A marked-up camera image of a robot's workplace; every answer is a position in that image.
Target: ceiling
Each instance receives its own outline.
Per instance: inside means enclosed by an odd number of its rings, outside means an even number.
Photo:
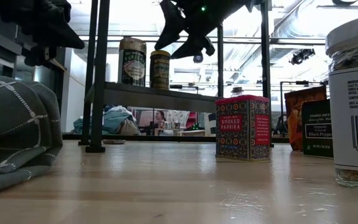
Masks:
[[[70,26],[86,40],[89,34],[91,0],[68,0],[71,3]],[[270,46],[270,64],[272,83],[285,80],[320,81],[327,76],[329,59],[324,46],[292,44],[292,39],[323,40],[333,28],[358,17],[358,2],[352,9],[334,7],[328,0],[272,0],[272,11],[269,12],[270,36],[287,40],[287,45]],[[154,36],[160,35],[165,20],[158,0],[111,0],[109,35],[117,37],[109,43],[109,53],[116,54],[121,36]],[[261,80],[262,59],[260,44],[236,44],[236,40],[260,38],[260,11],[249,13],[245,7],[228,17],[223,24],[225,39],[232,39],[233,44],[224,44],[224,81],[234,84],[255,84]],[[216,37],[216,30],[209,34]],[[182,43],[174,43],[166,48],[173,52]],[[154,44],[149,42],[148,49]],[[316,55],[301,65],[292,65],[288,61],[298,49],[314,48]],[[218,80],[217,54],[204,56],[203,63],[194,64],[193,59],[172,60],[175,74],[172,80],[177,83],[195,82],[209,86],[210,92],[216,91]]]

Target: shelf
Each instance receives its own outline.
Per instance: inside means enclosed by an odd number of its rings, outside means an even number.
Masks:
[[[92,102],[93,91],[94,88],[92,87],[85,98],[87,102]],[[106,82],[104,84],[104,104],[110,105],[215,113],[215,101],[218,99],[218,97],[213,96],[158,90],[120,83]]]

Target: table surface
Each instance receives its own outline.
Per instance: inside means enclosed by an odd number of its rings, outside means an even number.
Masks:
[[[358,189],[333,160],[276,144],[272,159],[215,158],[215,144],[64,148],[48,175],[0,192],[0,223],[358,223]]]

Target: person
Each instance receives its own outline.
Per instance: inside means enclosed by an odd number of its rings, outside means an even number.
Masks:
[[[159,128],[162,128],[161,127],[162,121],[167,121],[167,119],[165,119],[165,114],[163,111],[157,111],[155,113],[154,123],[157,124]]]

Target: spice jar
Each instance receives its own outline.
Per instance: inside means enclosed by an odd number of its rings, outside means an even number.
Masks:
[[[358,19],[327,35],[326,54],[336,180],[358,187]]]

